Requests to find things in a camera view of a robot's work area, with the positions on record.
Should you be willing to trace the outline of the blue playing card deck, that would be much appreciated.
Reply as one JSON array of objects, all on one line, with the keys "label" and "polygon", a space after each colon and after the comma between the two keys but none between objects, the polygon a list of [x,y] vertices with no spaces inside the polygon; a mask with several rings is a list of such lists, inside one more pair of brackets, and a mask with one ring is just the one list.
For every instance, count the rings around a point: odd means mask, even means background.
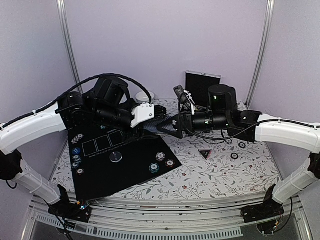
[{"label": "blue playing card deck", "polygon": [[171,119],[172,116],[168,115],[166,116],[166,118],[161,119],[161,120],[155,120],[154,118],[151,120],[148,120],[146,122],[143,123],[143,128],[151,133],[155,133],[155,134],[162,134],[162,132],[157,130],[157,125],[160,124],[161,122],[164,122],[166,120]]}]

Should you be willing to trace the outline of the red poker chip stack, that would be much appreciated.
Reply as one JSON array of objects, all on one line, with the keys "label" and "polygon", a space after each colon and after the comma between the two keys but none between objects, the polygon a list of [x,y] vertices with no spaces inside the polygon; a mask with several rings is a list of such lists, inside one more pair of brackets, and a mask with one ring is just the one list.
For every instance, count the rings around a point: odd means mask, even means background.
[{"label": "red poker chip stack", "polygon": [[239,158],[239,155],[237,153],[232,153],[230,157],[234,160],[237,160]]}]

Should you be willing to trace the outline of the green poker chip stack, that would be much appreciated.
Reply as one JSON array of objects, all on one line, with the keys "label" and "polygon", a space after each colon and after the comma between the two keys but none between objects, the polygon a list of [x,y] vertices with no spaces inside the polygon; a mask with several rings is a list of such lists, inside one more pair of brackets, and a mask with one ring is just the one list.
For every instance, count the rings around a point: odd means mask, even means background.
[{"label": "green poker chip stack", "polygon": [[238,144],[238,146],[239,146],[239,148],[244,149],[244,148],[246,147],[246,144],[243,143],[243,142],[240,142],[240,143]]}]

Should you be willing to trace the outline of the blue round button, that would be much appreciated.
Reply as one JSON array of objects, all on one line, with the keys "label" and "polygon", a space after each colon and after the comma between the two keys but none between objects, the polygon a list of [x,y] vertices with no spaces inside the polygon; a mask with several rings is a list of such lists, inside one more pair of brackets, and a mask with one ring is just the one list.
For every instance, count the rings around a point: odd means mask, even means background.
[{"label": "blue round button", "polygon": [[79,155],[81,153],[81,149],[79,147],[75,147],[74,149],[72,149],[71,153],[73,155]]}]

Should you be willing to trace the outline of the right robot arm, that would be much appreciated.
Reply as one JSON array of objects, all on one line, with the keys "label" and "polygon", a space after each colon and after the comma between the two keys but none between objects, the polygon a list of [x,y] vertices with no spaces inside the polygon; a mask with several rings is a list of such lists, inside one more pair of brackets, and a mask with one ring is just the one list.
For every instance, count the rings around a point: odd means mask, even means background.
[{"label": "right robot arm", "polygon": [[176,137],[200,136],[200,132],[226,130],[228,138],[247,142],[277,143],[310,152],[308,159],[289,177],[270,187],[259,206],[262,218],[269,218],[290,197],[320,179],[320,125],[270,116],[254,110],[238,110],[234,87],[218,84],[208,88],[208,108],[196,111],[191,94],[182,86],[174,88],[178,106],[186,111],[160,123],[157,130]]}]

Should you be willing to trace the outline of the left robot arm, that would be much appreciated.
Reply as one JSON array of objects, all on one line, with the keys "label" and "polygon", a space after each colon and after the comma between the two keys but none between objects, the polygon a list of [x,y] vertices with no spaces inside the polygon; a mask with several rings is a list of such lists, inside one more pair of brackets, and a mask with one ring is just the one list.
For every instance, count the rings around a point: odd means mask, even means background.
[{"label": "left robot arm", "polygon": [[152,100],[137,103],[130,96],[127,76],[106,73],[94,77],[95,86],[86,93],[73,86],[40,109],[0,126],[0,178],[7,184],[22,185],[41,197],[63,216],[74,213],[67,191],[33,170],[23,159],[19,147],[46,135],[76,127],[102,125],[124,131],[129,140],[142,139],[142,123],[165,117],[166,109]]}]

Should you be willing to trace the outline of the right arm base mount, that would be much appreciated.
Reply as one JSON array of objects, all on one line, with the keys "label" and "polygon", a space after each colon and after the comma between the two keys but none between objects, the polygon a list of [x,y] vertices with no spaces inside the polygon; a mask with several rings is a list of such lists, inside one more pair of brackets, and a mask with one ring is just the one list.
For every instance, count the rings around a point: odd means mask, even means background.
[{"label": "right arm base mount", "polygon": [[277,230],[284,212],[283,206],[278,203],[247,205],[240,210],[240,214],[245,223],[253,223],[273,218],[272,221],[265,221],[256,225],[258,231],[264,235],[272,235]]}]

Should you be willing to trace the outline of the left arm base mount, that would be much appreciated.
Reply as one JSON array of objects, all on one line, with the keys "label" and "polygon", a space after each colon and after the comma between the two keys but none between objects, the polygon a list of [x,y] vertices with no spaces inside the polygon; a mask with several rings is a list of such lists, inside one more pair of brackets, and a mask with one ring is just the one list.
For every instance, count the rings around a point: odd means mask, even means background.
[{"label": "left arm base mount", "polygon": [[63,218],[88,223],[91,217],[92,208],[88,201],[70,202],[68,199],[60,200],[50,204],[48,213]]}]

